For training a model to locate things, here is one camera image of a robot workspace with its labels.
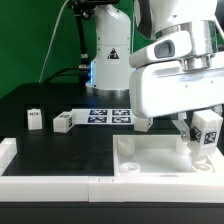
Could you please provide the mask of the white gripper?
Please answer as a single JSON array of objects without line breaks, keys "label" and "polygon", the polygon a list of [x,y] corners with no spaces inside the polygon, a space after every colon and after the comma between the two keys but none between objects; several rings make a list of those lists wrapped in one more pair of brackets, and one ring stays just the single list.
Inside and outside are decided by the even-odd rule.
[{"label": "white gripper", "polygon": [[135,70],[129,82],[130,104],[138,118],[171,116],[184,142],[191,140],[186,111],[224,104],[224,68],[183,72],[177,61]]}]

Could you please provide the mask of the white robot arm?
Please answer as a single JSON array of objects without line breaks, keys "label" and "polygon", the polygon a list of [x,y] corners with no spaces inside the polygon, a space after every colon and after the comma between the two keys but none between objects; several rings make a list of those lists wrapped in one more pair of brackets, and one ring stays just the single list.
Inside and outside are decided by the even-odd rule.
[{"label": "white robot arm", "polygon": [[147,121],[224,104],[217,6],[218,0],[134,0],[137,28],[153,43],[132,53],[130,19],[98,3],[97,54],[87,89],[129,93],[133,114]]}]

